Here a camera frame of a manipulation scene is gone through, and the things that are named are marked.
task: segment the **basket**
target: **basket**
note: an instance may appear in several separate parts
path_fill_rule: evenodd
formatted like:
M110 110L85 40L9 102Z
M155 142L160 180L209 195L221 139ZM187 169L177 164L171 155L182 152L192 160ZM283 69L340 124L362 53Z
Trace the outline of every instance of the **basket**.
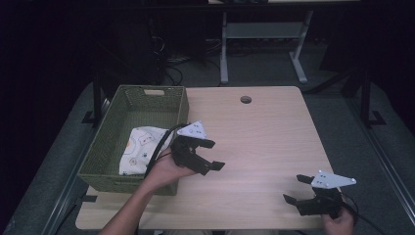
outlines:
M144 174L119 175L119 161L131 130L139 126L170 129L186 123L189 103L184 87L121 85L85 156L78 176L100 192L133 193ZM159 189L175 195L178 181Z

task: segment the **human hand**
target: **human hand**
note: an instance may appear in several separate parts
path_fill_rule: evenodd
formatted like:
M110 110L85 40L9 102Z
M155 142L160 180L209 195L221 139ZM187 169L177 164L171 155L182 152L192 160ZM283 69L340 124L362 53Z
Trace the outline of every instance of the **human hand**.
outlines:
M158 158L150 173L147 175L143 184L149 186L151 190L156 190L162 186L168 185L177 179L196 174L195 171L188 167L177 166L171 155L170 148L160 153L161 158Z
M324 231L327 235L352 235L353 215L345 208L339 211L339 217L333 219L328 214L321 214Z

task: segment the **wooden table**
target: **wooden table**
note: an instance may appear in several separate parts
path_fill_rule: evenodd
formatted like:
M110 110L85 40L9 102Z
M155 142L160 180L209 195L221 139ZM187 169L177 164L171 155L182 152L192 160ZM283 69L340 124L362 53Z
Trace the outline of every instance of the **wooden table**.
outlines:
M180 179L176 196L154 196L141 229L311 229L319 215L300 216L283 194L313 196L297 174L332 172L305 102L296 87L188 88L189 121L201 120L213 149L198 148L221 171ZM243 104L242 96L252 102ZM80 229L102 228L129 195L100 193L82 204Z

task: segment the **white patterned cloth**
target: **white patterned cloth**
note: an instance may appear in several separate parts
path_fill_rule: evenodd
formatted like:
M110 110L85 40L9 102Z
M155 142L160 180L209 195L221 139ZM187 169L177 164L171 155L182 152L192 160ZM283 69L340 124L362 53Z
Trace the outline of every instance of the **white patterned cloth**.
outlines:
M127 146L119 162L119 174L144 174L147 164L167 129L141 126L132 129ZM165 140L161 151L170 144L173 132Z

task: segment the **floor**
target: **floor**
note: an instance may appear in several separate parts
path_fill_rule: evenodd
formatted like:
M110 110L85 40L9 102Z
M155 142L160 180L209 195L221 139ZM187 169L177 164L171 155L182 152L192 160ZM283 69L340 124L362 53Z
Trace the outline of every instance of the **floor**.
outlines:
M235 42L235 51L230 53L226 86L297 86L305 91L336 75L319 69L325 44L308 42L304 46L300 61L309 81L300 84L288 55L296 41L272 41L265 45L255 41L238 43ZM167 72L176 83L181 73L181 85L185 87L218 86L218 65L219 56L213 53L204 62L181 63ZM167 76L163 84L171 85L171 79ZM359 93L346 99L341 95L343 85L341 81L319 94L304 95L334 172L358 180L356 185L342 190L356 201L360 213L381 227L385 234L415 234L414 221L408 216L410 208L403 206L404 200L396 193L398 190L389 171L382 164L382 156L387 155L411 199L415 194L415 138L394 112L385 93L374 84L371 110L378 111L386 125L370 129L363 126L358 118ZM82 123L82 120L85 113L92 110L90 84L79 96L16 210L10 231L4 234L97 234L97 231L79 230L74 224L80 208L77 199L87 188L75 177L76 168L96 131L92 124ZM323 234L321 230L303 232ZM299 233L280 231L280 234ZM360 219L355 234L378 233Z

